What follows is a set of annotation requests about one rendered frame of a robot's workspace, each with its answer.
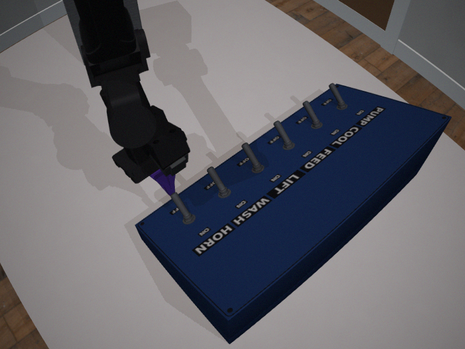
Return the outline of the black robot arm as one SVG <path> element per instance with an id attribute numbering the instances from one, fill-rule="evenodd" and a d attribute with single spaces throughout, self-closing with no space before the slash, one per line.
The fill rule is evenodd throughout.
<path id="1" fill-rule="evenodd" d="M 151 158 L 166 177 L 176 175 L 186 168 L 190 148 L 182 129 L 168 122 L 162 109 L 150 106 L 140 83 L 151 57 L 144 30 L 134 30 L 123 0 L 74 3 L 82 57 L 91 87 L 102 88 L 112 139 L 135 164 Z"/>

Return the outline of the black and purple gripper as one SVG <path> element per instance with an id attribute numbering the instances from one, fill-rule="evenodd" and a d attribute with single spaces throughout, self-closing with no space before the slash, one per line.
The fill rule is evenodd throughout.
<path id="1" fill-rule="evenodd" d="M 166 177 L 151 158 L 144 161 L 142 164 L 137 165 L 129 159 L 125 149 L 123 148 L 121 151 L 114 154 L 112 159 L 116 166 L 121 167 L 125 174 L 131 178 L 134 183 L 140 183 L 150 176 L 159 183 L 168 195 L 171 196 L 171 194 L 175 192 L 175 175 L 172 176 L 170 174 Z"/>

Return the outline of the dark blue switch console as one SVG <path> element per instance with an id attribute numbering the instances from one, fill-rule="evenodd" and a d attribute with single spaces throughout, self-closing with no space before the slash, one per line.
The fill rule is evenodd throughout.
<path id="1" fill-rule="evenodd" d="M 417 175 L 452 118 L 329 88 L 135 224 L 229 344 Z"/>

